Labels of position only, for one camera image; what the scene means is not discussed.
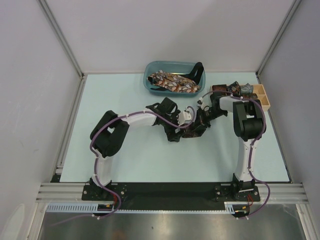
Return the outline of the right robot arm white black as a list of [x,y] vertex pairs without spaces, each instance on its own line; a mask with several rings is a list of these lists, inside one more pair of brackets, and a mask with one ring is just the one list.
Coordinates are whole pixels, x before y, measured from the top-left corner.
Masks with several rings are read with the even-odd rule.
[[253,165],[257,144],[266,131],[266,117],[259,100],[233,96],[227,91],[213,90],[211,106],[206,106],[204,97],[197,101],[196,119],[192,125],[193,134],[201,135],[210,127],[210,122],[232,113],[233,131],[238,137],[238,160],[226,196],[244,202],[258,192]]

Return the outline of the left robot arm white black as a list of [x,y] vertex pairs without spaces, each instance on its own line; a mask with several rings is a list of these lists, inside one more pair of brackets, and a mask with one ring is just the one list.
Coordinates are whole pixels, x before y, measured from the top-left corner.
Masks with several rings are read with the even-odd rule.
[[196,119],[192,106],[184,111],[168,97],[161,103],[146,106],[141,111],[119,116],[112,110],[107,111],[90,134],[89,149],[95,155],[93,175],[95,186],[93,194],[100,200],[110,194],[119,195],[108,186],[112,182],[111,168],[113,156],[121,149],[130,129],[138,127],[162,126],[169,142],[179,142],[184,130]]

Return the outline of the dark orange floral tie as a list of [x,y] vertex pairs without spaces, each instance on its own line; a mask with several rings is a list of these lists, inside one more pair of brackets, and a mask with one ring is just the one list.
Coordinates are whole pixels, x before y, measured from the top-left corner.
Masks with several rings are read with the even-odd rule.
[[189,138],[198,138],[201,137],[204,132],[206,131],[207,127],[204,125],[200,125],[197,127],[188,127],[184,130],[183,134],[181,135],[182,138],[189,139]]

